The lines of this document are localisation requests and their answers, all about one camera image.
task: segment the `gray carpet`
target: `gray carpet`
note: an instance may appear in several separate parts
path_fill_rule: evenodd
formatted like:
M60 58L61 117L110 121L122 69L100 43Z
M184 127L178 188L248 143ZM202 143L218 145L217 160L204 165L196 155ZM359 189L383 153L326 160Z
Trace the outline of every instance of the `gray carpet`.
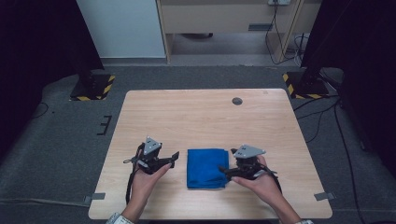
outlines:
M129 90L286 89L281 75L298 69L136 66L107 67L106 70L116 79L103 101L69 101L77 76L66 77L43 90L44 104L39 105L33 115L37 118L26 126L0 167L1 199L83 203L85 196L94 193L125 93ZM336 100L337 97L317 100L297 110L296 117L323 110ZM308 100L290 101L295 108ZM337 115L351 157L362 217L366 223L396 220L396 180L374 152L361 150L353 125L338 106ZM97 135L104 129L100 125L106 122L104 116L112 116L112 120L106 135ZM315 136L318 119L319 114L299 119L306 140ZM323 113L318 136L308 143L308 148L325 190L336 196L331 200L333 216L314 220L315 223L361 223L346 150L332 109ZM88 207L77 206L1 203L0 223L105 223L90 220L88 210Z

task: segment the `black tape mark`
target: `black tape mark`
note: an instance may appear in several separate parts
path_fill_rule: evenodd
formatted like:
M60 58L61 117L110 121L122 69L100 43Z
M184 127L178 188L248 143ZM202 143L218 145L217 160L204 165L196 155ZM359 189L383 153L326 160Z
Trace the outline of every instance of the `black tape mark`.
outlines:
M110 124L110 121L111 121L112 117L113 116L111 116L111 115L110 116L104 116L104 118L107 119L107 122L106 123L101 123L100 126L105 126L105 129L103 130L102 133L97 133L96 135L106 135L107 128L108 128L108 125Z

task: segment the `folded blue towel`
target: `folded blue towel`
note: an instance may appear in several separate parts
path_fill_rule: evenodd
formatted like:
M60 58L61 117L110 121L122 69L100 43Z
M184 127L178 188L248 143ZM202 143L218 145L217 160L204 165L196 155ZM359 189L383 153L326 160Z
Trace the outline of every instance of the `folded blue towel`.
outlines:
M189 149L187 156L187 188L225 188L228 180L219 166L228 169L228 151L222 148Z

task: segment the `wall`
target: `wall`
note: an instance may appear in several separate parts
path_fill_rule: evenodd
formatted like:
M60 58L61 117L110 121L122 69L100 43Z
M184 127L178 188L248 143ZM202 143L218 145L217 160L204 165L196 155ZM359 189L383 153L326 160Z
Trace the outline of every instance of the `wall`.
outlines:
M77 0L101 58L165 58L155 0Z

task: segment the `wooden desk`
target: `wooden desk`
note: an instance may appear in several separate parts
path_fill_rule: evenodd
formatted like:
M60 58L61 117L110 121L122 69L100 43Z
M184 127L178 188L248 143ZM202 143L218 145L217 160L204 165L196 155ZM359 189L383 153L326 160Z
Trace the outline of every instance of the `wooden desk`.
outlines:
M241 105L232 99L239 97ZM251 191L230 182L225 189L188 190L187 149L230 149L248 144L265 149L283 193L301 217L327 218L332 209L294 116L288 95L276 90L129 91L96 188L89 216L107 219L125 207L125 191L136 148L149 135L163 143L160 158L180 151L176 167L157 184L142 219L264 219L275 212ZM230 153L230 166L235 159Z
M279 6L269 46L280 62L294 33L309 33L321 0L291 0ZM268 0L157 0L166 58L170 62L174 34L258 32L250 25L270 26L275 14Z

